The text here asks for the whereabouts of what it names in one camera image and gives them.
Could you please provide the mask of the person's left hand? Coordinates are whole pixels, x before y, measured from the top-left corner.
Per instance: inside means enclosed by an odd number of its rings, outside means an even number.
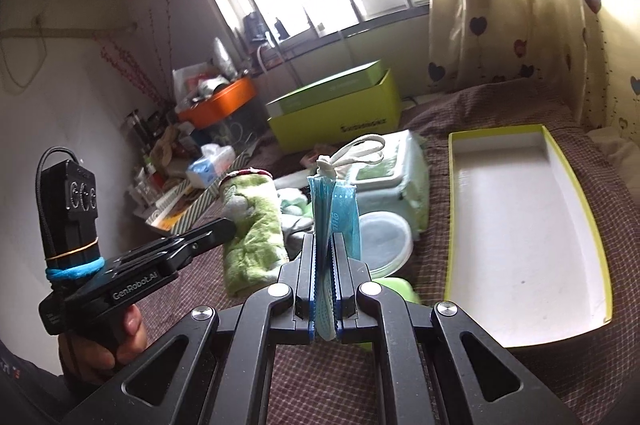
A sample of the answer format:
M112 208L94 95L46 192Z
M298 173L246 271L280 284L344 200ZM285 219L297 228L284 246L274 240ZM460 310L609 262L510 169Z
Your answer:
M148 348L148 333L137 305L129 306L120 319L122 340L108 347L106 338L98 341L74 332L58 336L58 355L66 375L93 386L102 385L116 372L137 359Z

